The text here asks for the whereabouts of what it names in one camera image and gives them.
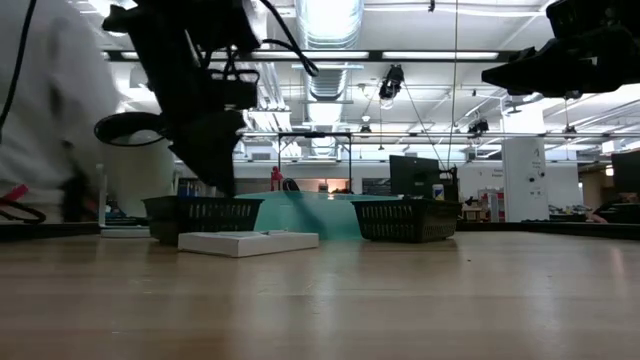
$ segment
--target white box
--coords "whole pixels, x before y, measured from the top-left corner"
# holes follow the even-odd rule
[[[318,234],[269,232],[218,232],[180,234],[178,250],[202,254],[245,257],[317,248]]]

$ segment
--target wooden table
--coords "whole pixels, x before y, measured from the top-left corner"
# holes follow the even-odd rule
[[[245,259],[0,244],[0,359],[637,359],[640,244],[528,233]]]

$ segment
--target hanging wire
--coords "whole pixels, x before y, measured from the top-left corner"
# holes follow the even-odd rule
[[[438,161],[440,162],[440,165],[442,165],[442,167],[446,170],[447,168],[444,167],[444,162],[440,158],[440,154],[438,154],[438,149],[436,149],[436,145],[431,140],[431,136],[429,136],[429,131],[427,130],[427,127],[424,126],[424,122],[422,121],[422,117],[420,116],[420,112],[418,111],[418,108],[416,107],[415,102],[413,101],[413,97],[411,96],[411,92],[409,91],[409,87],[407,86],[406,83],[403,82],[403,84],[404,84],[405,89],[407,90],[407,95],[409,96],[409,100],[411,101],[411,106],[413,106],[413,111],[416,112],[416,116],[418,117],[418,121],[420,122],[420,125],[422,126],[422,130],[424,131],[425,134],[427,134],[427,139],[429,140],[429,143],[431,144],[431,147],[433,148],[433,151],[436,153],[436,157],[438,158]]]
[[[567,129],[569,128],[569,106],[567,105],[567,98],[564,99],[564,116],[567,119]]]
[[[455,25],[455,35],[454,35],[454,51],[455,58],[453,60],[453,97],[452,97],[452,105],[451,105],[451,131],[449,132],[449,151],[447,153],[447,167],[445,170],[449,169],[449,164],[451,162],[451,143],[453,141],[453,129],[456,122],[456,83],[458,82],[458,21],[460,18],[460,12],[458,11],[460,8],[460,0],[456,0],[456,25]]]
[[[382,83],[382,79],[384,79],[384,76],[380,78],[380,80],[378,80],[378,84],[376,84],[376,92],[377,89],[380,88],[380,84]],[[373,98],[376,96],[376,94],[374,93],[371,98],[368,98],[367,95],[365,95],[365,97],[367,97],[367,100],[369,100],[369,102],[367,103],[367,107],[364,108],[364,111],[362,112],[362,115],[360,117],[363,117],[365,115],[367,115],[367,111],[369,111],[369,107],[371,107],[371,102],[373,102]]]
[[[380,100],[379,105],[380,105],[380,148],[378,150],[384,150],[384,146],[382,146],[382,100]]]

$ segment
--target white lab coat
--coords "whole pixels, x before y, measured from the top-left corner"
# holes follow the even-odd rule
[[[0,0],[0,107],[4,105],[28,0]],[[61,116],[51,109],[52,88]],[[73,176],[73,162],[88,175],[100,163],[93,127],[113,114],[119,94],[86,20],[66,0],[39,0],[22,72],[0,143],[0,196],[19,184],[20,201],[57,206],[59,186]],[[62,147],[70,142],[71,158]]]

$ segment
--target teal plastic sheet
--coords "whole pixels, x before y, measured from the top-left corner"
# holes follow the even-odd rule
[[[395,197],[276,191],[239,195],[263,199],[256,231],[287,230],[316,233],[320,240],[361,240],[351,201],[397,200]]]

